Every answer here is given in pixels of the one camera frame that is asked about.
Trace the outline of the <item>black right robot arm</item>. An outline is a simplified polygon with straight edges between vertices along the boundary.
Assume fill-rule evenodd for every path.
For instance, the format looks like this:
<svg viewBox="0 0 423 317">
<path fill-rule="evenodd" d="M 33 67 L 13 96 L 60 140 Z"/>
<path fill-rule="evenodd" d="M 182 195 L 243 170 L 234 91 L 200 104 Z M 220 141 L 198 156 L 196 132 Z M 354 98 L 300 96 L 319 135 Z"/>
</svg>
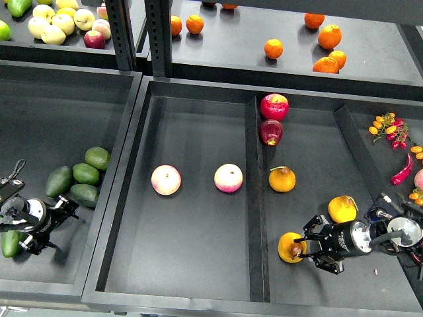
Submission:
<svg viewBox="0 0 423 317">
<path fill-rule="evenodd" d="M 347 258 L 372 252 L 407 256 L 418 267 L 422 279 L 422 207 L 403 201 L 397 205 L 382 193 L 365 214 L 366 221 L 330 223 L 315 215 L 304 227 L 304 234 L 293 239 L 293 260 L 307 258 L 324 271 L 339 274 Z"/>
</svg>

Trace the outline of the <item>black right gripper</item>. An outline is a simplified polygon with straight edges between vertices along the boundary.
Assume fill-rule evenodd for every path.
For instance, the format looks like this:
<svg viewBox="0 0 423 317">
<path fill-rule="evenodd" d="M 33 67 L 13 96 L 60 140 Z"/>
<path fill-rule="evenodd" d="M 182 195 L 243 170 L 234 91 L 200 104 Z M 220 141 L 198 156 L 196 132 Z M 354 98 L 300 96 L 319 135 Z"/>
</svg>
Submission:
<svg viewBox="0 0 423 317">
<path fill-rule="evenodd" d="M 323 271 L 338 275 L 344 271 L 343 259 L 371 254 L 369 227 L 362 221 L 348 221 L 330 225 L 323 214 L 315 215 L 303 227 L 303 236 L 294 238 L 295 243 L 325 241 L 328 257 L 319 252 L 295 255 L 295 260 L 308 259 Z"/>
</svg>

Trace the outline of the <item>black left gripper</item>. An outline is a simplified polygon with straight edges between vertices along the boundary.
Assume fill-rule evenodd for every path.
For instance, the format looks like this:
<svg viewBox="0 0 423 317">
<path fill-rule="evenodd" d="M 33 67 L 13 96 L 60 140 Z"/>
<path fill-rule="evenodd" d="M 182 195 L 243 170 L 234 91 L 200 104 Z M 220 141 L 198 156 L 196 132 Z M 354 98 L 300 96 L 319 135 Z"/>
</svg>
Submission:
<svg viewBox="0 0 423 317">
<path fill-rule="evenodd" d="M 28 199 L 27 205 L 31 218 L 27 220 L 24 231 L 31 235 L 20 241 L 19 246 L 30 254 L 39 255 L 46 248 L 56 248 L 50 241 L 50 234 L 57 227 L 57 223 L 63 223 L 70 217 L 79 219 L 76 214 L 79 204 L 64 195 L 57 196 L 54 205 L 37 198 Z"/>
</svg>

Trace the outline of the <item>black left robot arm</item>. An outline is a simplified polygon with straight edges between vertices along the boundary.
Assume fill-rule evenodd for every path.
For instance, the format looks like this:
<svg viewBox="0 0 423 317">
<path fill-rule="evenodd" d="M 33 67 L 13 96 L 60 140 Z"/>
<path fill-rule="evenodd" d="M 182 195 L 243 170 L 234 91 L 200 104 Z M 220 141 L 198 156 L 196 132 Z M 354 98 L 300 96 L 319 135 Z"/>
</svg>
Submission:
<svg viewBox="0 0 423 317">
<path fill-rule="evenodd" d="M 78 219 L 79 204 L 60 195 L 54 205 L 38 198 L 27 199 L 19 194 L 25 183 L 17 176 L 26 161 L 20 159 L 12 174 L 1 179 L 1 232 L 9 232 L 16 249 L 39 255 L 56 245 L 50 234 L 69 218 Z"/>
</svg>

